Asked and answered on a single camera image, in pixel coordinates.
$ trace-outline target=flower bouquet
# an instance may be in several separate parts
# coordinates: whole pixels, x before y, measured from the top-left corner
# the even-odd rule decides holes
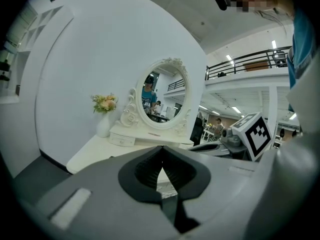
[[[105,114],[109,111],[115,110],[117,107],[117,97],[112,93],[108,96],[94,95],[91,96],[91,99],[95,103],[95,105],[93,106],[93,113],[97,111],[98,113]]]
[[[94,95],[91,96],[91,99],[95,103],[93,113],[97,111],[103,114],[101,121],[96,126],[96,134],[101,138],[108,137],[113,121],[111,112],[116,110],[118,98],[111,93],[108,96]]]

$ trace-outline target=oval mirror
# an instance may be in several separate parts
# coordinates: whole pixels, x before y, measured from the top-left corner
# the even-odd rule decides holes
[[[175,118],[184,105],[185,95],[171,95],[185,89],[185,81],[176,67],[164,64],[155,68],[144,80],[142,107],[148,118],[165,123]]]

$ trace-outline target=person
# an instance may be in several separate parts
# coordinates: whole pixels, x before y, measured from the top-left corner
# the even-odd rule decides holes
[[[155,82],[155,79],[152,75],[148,75],[144,81],[144,88],[142,88],[142,107],[143,110],[149,114],[155,109],[157,94],[152,90],[152,86]]]
[[[315,56],[317,44],[315,30],[308,17],[293,0],[228,0],[229,6],[236,4],[242,11],[253,10],[265,19],[281,24],[277,19],[279,10],[284,11],[293,20],[294,32],[292,47],[287,55],[290,88],[292,88],[305,72],[312,58]]]
[[[220,118],[216,119],[216,123],[217,123],[217,126],[214,127],[213,133],[214,133],[214,139],[218,140],[222,135],[222,130],[224,129],[224,125],[222,124]]]
[[[161,112],[161,107],[160,106],[161,106],[161,101],[157,100],[156,103],[155,103],[154,109],[152,110],[154,114],[160,115],[160,112]]]
[[[202,113],[201,111],[198,111],[198,115],[196,116],[197,118],[200,118],[202,120],[203,116],[202,116]]]

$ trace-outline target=ornate mirror frame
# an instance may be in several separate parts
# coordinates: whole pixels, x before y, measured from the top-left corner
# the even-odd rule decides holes
[[[182,109],[170,121],[152,121],[142,106],[142,89],[147,76],[161,66],[172,66],[181,74],[184,81],[185,96]],[[189,74],[179,58],[159,60],[148,67],[140,76],[136,88],[130,89],[129,103],[124,108],[120,120],[110,130],[110,142],[116,145],[132,146],[134,139],[159,140],[163,142],[193,143],[186,138],[187,118],[191,111],[192,87]]]

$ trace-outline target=white vase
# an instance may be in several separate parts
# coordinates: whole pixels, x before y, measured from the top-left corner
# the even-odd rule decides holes
[[[104,114],[101,121],[96,126],[96,135],[98,135],[100,138],[106,138],[110,135],[110,117],[112,113],[113,111],[109,111],[108,113]]]

